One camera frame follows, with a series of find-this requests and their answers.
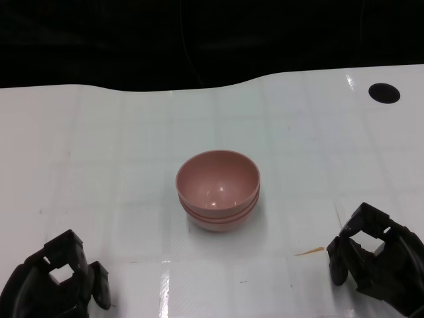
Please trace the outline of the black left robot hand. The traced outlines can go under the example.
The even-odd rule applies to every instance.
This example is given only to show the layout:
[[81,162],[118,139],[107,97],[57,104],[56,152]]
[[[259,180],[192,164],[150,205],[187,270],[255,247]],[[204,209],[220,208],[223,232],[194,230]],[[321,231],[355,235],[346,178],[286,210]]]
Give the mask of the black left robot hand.
[[89,317],[91,299],[111,308],[108,271],[87,263],[82,240],[68,230],[15,268],[1,292],[1,316]]

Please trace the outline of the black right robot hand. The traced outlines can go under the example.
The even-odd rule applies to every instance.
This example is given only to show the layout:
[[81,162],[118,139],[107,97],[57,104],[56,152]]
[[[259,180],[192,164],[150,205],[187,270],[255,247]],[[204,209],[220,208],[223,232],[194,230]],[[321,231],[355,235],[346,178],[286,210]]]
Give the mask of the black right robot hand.
[[423,243],[388,214],[362,203],[327,252],[334,285],[352,276],[357,292],[423,316]]

